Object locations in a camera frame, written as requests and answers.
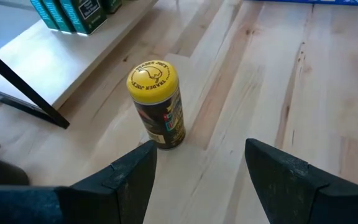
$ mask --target yellow lid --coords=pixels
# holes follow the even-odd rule
[[[178,88],[178,75],[168,62],[152,60],[133,69],[127,79],[132,98],[145,104],[166,100]]]

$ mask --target blue object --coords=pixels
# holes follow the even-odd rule
[[[349,5],[358,6],[358,0],[333,0],[333,1],[322,1],[322,0],[263,0],[263,1],[275,1],[275,2],[298,2],[298,3],[317,3],[317,4],[338,4],[338,5]]]

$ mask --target green box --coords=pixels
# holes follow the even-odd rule
[[[71,24],[70,20],[67,18],[58,0],[43,1],[61,31],[70,33],[75,32],[73,24]]]
[[[91,34],[106,19],[98,0],[60,0],[78,33]]]
[[[107,13],[115,13],[121,6],[122,0],[100,0]]]
[[[31,4],[34,6],[35,10],[37,10],[41,19],[47,25],[49,29],[59,30],[59,26],[57,26],[56,21],[52,18],[52,15],[49,13],[47,7],[42,2],[42,0],[30,0]]]

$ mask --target black metal leg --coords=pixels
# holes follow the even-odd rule
[[[28,97],[31,101],[33,101],[45,113],[41,111],[37,111],[34,107],[21,103],[20,101],[12,100],[12,98],[9,98],[9,96],[6,95],[4,96],[1,93],[0,95],[2,97],[0,96],[0,102],[19,108],[20,110],[38,116],[42,119],[46,119],[47,121],[51,121],[62,128],[67,128],[70,125],[69,122],[57,110],[55,110],[55,108],[53,108],[48,102],[46,102],[36,91],[34,91],[31,88],[31,86],[29,86],[1,59],[0,59],[0,75],[2,75],[7,81],[12,83],[12,85],[14,85],[19,91],[25,94],[26,97]]]

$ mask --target wooden floor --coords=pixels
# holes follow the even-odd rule
[[[147,139],[126,90],[178,69],[187,137],[159,151],[144,223],[267,223],[244,162],[257,138],[358,184],[358,7],[159,0],[62,106],[58,128],[0,104],[0,158],[70,185]]]

